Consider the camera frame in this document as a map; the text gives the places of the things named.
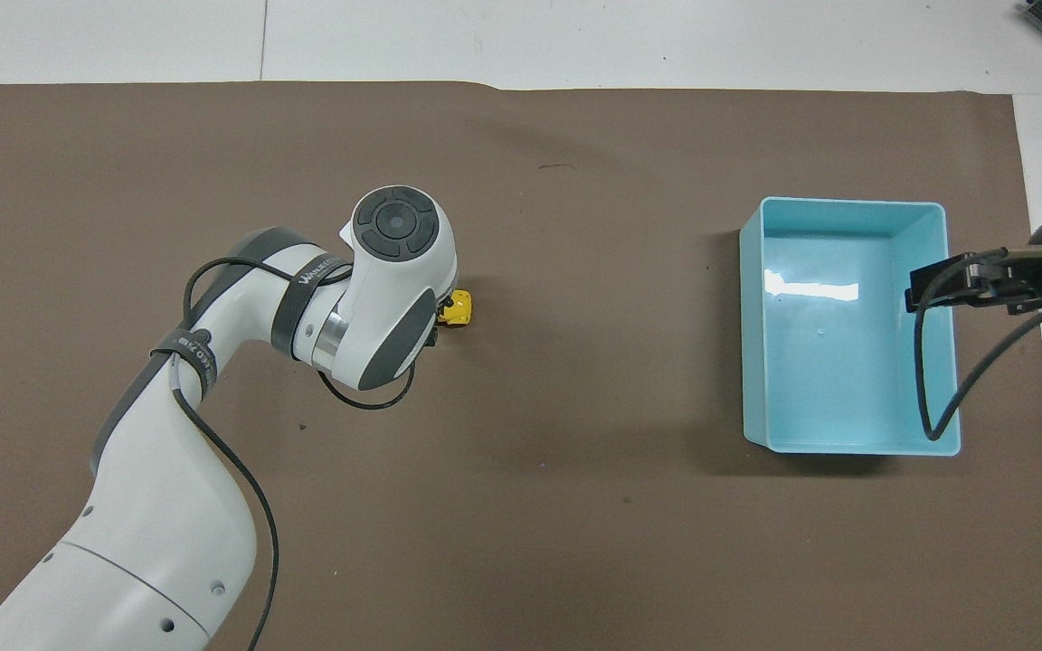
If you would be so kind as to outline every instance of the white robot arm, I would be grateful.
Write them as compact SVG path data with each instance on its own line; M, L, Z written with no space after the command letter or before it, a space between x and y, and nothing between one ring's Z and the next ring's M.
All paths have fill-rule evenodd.
M206 646L255 564L256 531L184 408L249 340L350 387L383 386L415 361L455 287L448 219L419 190L374 190L340 234L351 265L286 228L234 248L256 265L223 267L121 397L81 516L0 606L0 650Z

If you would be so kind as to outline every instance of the white floor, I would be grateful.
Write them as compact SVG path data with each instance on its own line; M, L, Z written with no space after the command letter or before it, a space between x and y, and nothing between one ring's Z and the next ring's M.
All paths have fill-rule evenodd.
M1042 223L1042 36L1021 20L1021 5L0 0L0 83L463 79L1009 93L1034 228Z

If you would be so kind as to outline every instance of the black cable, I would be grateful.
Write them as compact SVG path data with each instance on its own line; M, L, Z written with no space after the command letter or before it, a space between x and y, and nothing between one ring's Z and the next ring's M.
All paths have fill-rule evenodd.
M248 646L248 651L252 651L256 647L256 643L259 642L259 635L264 633L265 623L268 623L268 614L272 610L272 598L276 597L276 581L280 573L280 536L276 529L276 519L272 516L272 507L268 504L268 497L264 494L264 487L260 487L259 482L251 474L251 470L248 470L248 467L244 466L244 461L241 461L235 452L232 452L231 448L228 448L228 444L223 442L220 435L216 433L216 430L203 421L194 407L191 407L185 397L182 396L181 389L171 389L171 395L175 397L176 404L185 414L191 424L199 428L199 431L207 436L207 441L210 441L212 445L215 445L220 452L223 452L223 456L226 456L228 461L231 461L231 465L235 466L237 470L240 470L240 474L244 475L244 479L248 479L248 484L251 485L251 490L256 494L256 499L259 500L260 508L264 508L264 518L268 519L268 532L272 536L272 574L268 579L268 598L264 601L264 612L259 615L256 632L251 635L251 643Z
M959 264L951 265L951 267L944 269L942 273L939 273L935 279L931 280L927 284L925 292L922 293L922 299L919 301L918 312L915 314L915 392L917 393L919 402L919 418L922 420L922 429L926 433L926 436L931 441L939 441L939 436L943 435L944 429L947 425L950 425L951 418L954 418L956 410L959 408L960 403L963 403L964 397L971 391L984 372L988 371L988 368L995 364L996 359L999 359L1001 354L1004 354L1014 343L1018 342L1024 334L1031 332L1037 328L1037 326L1042 323L1042 310L1031 317L1018 328L1012 330L1008 333L1008 336L1001 339L999 343L992 347L988 354L984 356L983 359L972 368L970 374L967 378L960 383L959 391L956 391L956 395L951 396L950 402L947 403L947 407L943 409L943 415L939 417L939 423L937 423L935 428L931 426L931 415L927 408L927 395L925 383L923 383L923 373L922 373L922 318L925 314L926 308L929 306L931 301L935 300L936 293L939 292L939 287L946 284L948 280L958 275L964 269L971 267L973 264L984 264L997 262L997 260L1002 259L1008 255L1008 250L996 249L993 251L986 251L984 254L978 254L960 260Z
M931 441L939 441L939 436L943 435L943 430L947 428L947 424L950 421L950 416L947 410L943 411L943 417L939 418L939 425L937 428L931 428L931 411L927 408L927 389L925 386L925 380L922 376L922 318L926 314L927 308L932 307L931 302L936 300L936 294L939 293L939 289L943 287L952 277L960 275L966 271L967 268L971 267L973 264L984 264L989 262L989 260L1002 259L1008 255L1008 250L1006 249L995 249L990 251L982 252L982 254L976 254L970 257L959 260L940 271L937 276L933 277L927 283L926 287L922 290L922 297L919 299L919 308L915 310L915 398L919 403L919 418L922 420L922 431L927 434ZM950 409L951 414L954 414L954 408Z
M188 279L188 283L184 285L184 289L182 289L182 321L184 321L185 328L191 329L192 326L196 324L196 317L194 315L195 308L192 307L191 296L192 293L195 292L196 283L199 280L199 277L202 277L203 273L212 271L212 269L220 267L220 265L224 264L247 265L247 267L268 271L269 273L272 273L273 276L281 277L284 280L292 280L291 273L279 271L277 268L272 267L272 265L259 262L259 260L255 259L226 256L209 260L209 262L203 264L202 267L192 273L191 277ZM344 277L351 275L352 273L349 271L346 275L334 277L331 281L332 283L336 283L336 281L343 280ZM256 631L251 635L251 643L248 644L248 651L252 651L253 648L256 648L256 644L259 642L259 635L264 634L264 625L268 623L268 615L271 614L272 610L272 599L276 598L276 583L278 574L280 573L280 535L278 535L276 528L276 519L272 516L272 507L268 503L268 496L264 494L264 487L262 487L259 482L256 481L255 475L251 474L251 470L248 470L248 467L244 465L244 461L240 460L240 457L237 456L235 452L232 452L226 442L223 442L219 434L216 433L216 430L203 421L202 417L195 411L195 408L191 407L191 404L188 403L188 400L184 395L182 395L182 391L179 387L171 387L171 395L175 397L176 404L179 405L179 408L188 417L188 420L191 421L191 424L195 425L195 428L198 428L200 432L203 432L203 435L207 436L207 441L210 441L212 445L215 445L216 448L223 453L223 456L226 456L227 460L231 461L232 466L235 466L235 469L240 471L240 474L244 475L244 479L247 479L252 492L255 492L256 494L256 499L259 500L259 506L262 510L264 510L264 518L268 520L268 534L272 541L272 570L271 576L268 579L268 597L264 599L264 610L259 615L259 622L256 624Z
M195 307L191 304L191 294L196 291L196 283L199 281L199 277L202 277L203 273L207 273L208 271L212 271L212 269L221 267L221 265L225 264L240 264L244 265L244 267L262 269L262 271L269 272L273 276L283 277L284 280L292 280L291 273L279 271L278 269L272 267L272 265L259 262L257 259L240 256L224 256L209 260L209 262L203 264L202 267L197 269L195 273L192 273L191 277L188 277L188 283L184 284L184 287L182 287L182 326L184 326L184 328L191 329L191 326L196 324L196 316L194 315Z
M184 284L184 289L182 289L182 326L185 326L185 328L191 329L192 326L195 326L196 324L195 307L192 305L192 294L194 294L196 291L196 283L198 283L200 277L203 276L203 273L207 273L208 271L212 271L212 269L215 269L216 267L221 267L221 265L225 264L245 265L245 267L251 267L253 269L260 269L260 271L269 272L271 273L271 275L281 277L284 280L289 281L292 280L291 273L287 273L284 271L281 271L280 269L274 268L272 267L272 265L259 262L259 260L256 259L238 257L238 256L226 256L226 257L219 257L216 259L212 259L209 260L209 262L203 264L202 267L200 267L199 269L197 269L197 271L192 273L191 277L188 279L187 284ZM352 266L349 264L343 272L337 273L336 276L323 277L321 281L319 281L319 284L339 283L340 281L351 276L352 276ZM329 391L332 392L332 395L339 397L339 399L343 400L346 404L352 405L352 407L384 408L384 407L392 407L392 405L396 404L397 402L400 402L402 397L404 397L404 395L408 393L408 387L413 386L413 376L415 370L416 370L416 362L411 364L411 366L408 367L407 382L405 383L405 386L401 390L400 394L398 394L393 400L389 401L388 403L383 403L380 405L367 405L348 399L347 396L340 394L340 392L337 391L334 386L332 386L331 382L329 382L329 380L322 372L321 374L319 374L319 376L321 376L321 379L324 381L324 384L327 387L329 387ZM235 466L235 469L240 471L240 474L244 475L244 479L247 479L247 482L249 486L251 486L252 492L255 492L256 494L256 499L259 500L259 506L262 510L264 510L264 518L268 520L268 532L272 544L272 569L268 579L268 596L266 596L266 598L264 599L264 610L259 615L259 622L256 624L256 631L251 635L251 643L248 646L248 651L252 651L255 650L256 644L259 642L260 634L264 634L264 625L268 623L268 615L271 614L272 610L272 601L274 598L276 598L276 583L278 580L278 574L280 573L280 536L278 535L276 527L276 519L272 515L272 507L268 503L268 496L264 494L264 486L259 485L259 482L256 481L255 475L252 475L251 470L248 470L248 466L245 466L244 461L240 460L240 457L237 456L235 452L232 452L231 447L228 446L226 442L221 440L220 435L216 433L216 430L213 429L202 419L201 416L199 416L199 414L196 411L194 407L191 407L191 404L188 402L187 397L182 395L182 391L180 387L171 387L171 395L174 396L176 404L179 405L179 408L188 417L188 420L191 421L191 424L195 425L195 428L198 428L200 432L203 432L203 435L207 437L207 441L210 441L212 445L215 445L216 448L219 449L221 453L223 453L223 456L226 456L227 460L231 462L232 466Z
M325 375L323 371L316 371L316 374L319 374L319 380L321 380L321 382L324 382L324 386L327 387L327 391L332 392L332 395L334 395L336 397L339 397L340 402L343 402L344 404L347 404L349 407L367 408L367 410L377 410L377 408L389 408L389 407L392 407L394 404L396 404L398 402L401 402L402 397L404 397L405 395L407 395L408 389L413 386L413 378L414 378L415 375L417 375L417 362L416 362L416 359L414 359L413 364L410 364L410 366L408 366L408 379L405 380L404 387L401 389L401 392L398 393L396 395L396 397L393 398L393 400L390 400L388 402L382 402L380 404L368 404L368 403L365 403L365 402L359 402L359 401L356 401L356 400L352 400L351 397L343 395L340 392L340 389L337 389L332 384L332 380L330 380L329 378L327 378L327 375Z

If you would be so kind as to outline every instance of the robot end effector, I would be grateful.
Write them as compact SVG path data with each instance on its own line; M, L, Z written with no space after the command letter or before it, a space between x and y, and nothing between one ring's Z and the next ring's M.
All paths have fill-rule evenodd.
M969 258L978 257L974 264ZM915 312L927 284L957 265L966 269L940 285L928 307L939 305L1008 305L1009 314L1042 308L1042 226L1024 247L1000 248L984 254L960 254L911 272L907 310Z
M442 206L406 185L361 198L340 237L355 255L348 287L293 357L367 391L404 374L431 341L452 302L456 248Z

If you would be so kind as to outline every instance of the circular button panel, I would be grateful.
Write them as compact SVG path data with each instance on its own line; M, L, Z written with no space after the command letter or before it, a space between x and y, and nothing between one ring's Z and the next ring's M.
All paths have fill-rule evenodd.
M423 255L437 241L437 206L406 185L374 190L356 205L352 232L365 251L389 262Z

